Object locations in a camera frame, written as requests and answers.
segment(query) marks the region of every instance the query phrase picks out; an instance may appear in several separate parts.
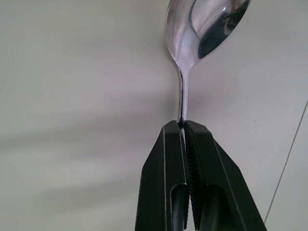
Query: spoon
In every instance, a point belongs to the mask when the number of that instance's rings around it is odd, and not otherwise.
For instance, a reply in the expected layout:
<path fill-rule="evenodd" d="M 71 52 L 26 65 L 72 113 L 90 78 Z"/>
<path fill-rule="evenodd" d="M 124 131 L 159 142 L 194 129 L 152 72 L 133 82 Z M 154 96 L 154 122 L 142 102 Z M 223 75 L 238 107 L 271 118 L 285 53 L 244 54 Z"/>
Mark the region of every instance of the spoon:
<path fill-rule="evenodd" d="M 188 78 L 193 66 L 234 30 L 251 0 L 171 0 L 166 14 L 166 42 L 178 66 L 178 124 L 187 119 Z"/>

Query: white background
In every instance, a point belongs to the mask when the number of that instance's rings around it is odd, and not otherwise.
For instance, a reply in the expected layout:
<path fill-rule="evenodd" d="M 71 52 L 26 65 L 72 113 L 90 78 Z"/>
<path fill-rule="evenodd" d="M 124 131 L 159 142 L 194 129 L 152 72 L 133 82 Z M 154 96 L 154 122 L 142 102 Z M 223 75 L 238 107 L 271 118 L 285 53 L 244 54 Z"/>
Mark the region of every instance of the white background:
<path fill-rule="evenodd" d="M 167 6 L 0 1 L 0 230 L 134 230 L 142 165 L 177 117 Z M 240 167 L 263 219 L 308 99 L 307 12 L 253 0 L 191 74 L 188 118 Z M 307 137 L 305 115 L 269 231 L 308 229 Z"/>

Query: black plastic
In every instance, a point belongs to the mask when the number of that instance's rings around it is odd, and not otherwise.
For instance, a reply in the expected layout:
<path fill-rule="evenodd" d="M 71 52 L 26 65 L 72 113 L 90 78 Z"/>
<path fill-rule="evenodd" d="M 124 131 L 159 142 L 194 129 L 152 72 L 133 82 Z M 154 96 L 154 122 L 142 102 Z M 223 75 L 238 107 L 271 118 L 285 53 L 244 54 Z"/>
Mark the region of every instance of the black plastic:
<path fill-rule="evenodd" d="M 244 178 L 203 125 L 163 126 L 141 174 L 135 231 L 266 231 Z"/>

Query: spoon neck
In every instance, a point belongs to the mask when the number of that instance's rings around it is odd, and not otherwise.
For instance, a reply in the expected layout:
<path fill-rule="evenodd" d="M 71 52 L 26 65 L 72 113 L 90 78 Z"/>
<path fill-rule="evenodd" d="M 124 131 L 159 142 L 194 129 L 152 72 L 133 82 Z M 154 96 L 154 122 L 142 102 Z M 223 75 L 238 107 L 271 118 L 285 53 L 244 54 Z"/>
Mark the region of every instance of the spoon neck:
<path fill-rule="evenodd" d="M 183 125 L 184 121 L 187 119 L 189 73 L 190 71 L 180 71 L 179 125 Z"/>

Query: metal spoon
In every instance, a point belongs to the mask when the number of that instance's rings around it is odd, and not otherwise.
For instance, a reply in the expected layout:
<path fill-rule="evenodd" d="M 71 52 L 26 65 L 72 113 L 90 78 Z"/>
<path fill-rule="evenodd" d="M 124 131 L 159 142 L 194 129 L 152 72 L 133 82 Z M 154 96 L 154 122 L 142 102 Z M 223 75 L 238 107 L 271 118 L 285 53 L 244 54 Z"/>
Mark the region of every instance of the metal spoon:
<path fill-rule="evenodd" d="M 178 123 L 187 118 L 188 78 L 192 67 L 234 30 L 251 0 L 171 0 L 166 42 L 181 76 Z"/>

